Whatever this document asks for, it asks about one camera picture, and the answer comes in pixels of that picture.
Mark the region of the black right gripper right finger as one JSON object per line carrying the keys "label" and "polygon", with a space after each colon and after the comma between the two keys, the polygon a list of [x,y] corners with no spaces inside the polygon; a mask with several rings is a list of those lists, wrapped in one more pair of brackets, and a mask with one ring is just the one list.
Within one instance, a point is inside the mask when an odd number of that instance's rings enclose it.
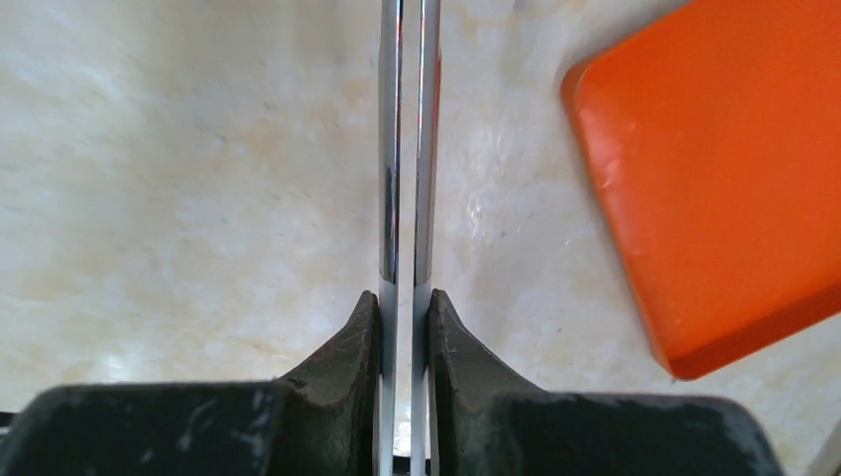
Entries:
{"label": "black right gripper right finger", "polygon": [[515,372],[448,295],[428,319],[434,475],[779,475],[762,427],[722,398],[554,393]]}

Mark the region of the metal serving tongs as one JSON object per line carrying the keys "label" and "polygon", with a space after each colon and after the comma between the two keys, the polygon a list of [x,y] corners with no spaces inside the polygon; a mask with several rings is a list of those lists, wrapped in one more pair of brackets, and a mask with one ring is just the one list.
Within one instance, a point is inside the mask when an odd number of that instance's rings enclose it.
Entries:
{"label": "metal serving tongs", "polygon": [[438,1],[380,4],[377,58],[379,288],[378,470],[427,475],[426,350],[432,282],[440,91]]}

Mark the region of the orange tin lid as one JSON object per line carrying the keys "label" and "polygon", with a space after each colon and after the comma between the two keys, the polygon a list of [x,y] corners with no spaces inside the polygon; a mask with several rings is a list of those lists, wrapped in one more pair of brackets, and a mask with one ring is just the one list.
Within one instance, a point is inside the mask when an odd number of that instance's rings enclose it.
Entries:
{"label": "orange tin lid", "polygon": [[838,2],[692,1],[560,91],[673,377],[839,312]]}

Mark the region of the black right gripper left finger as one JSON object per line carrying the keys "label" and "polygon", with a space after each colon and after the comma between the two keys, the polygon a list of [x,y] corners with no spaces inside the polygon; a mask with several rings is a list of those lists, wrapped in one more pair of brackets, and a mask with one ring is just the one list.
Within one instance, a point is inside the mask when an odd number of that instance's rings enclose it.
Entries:
{"label": "black right gripper left finger", "polygon": [[380,310],[267,381],[51,388],[11,421],[5,475],[372,475]]}

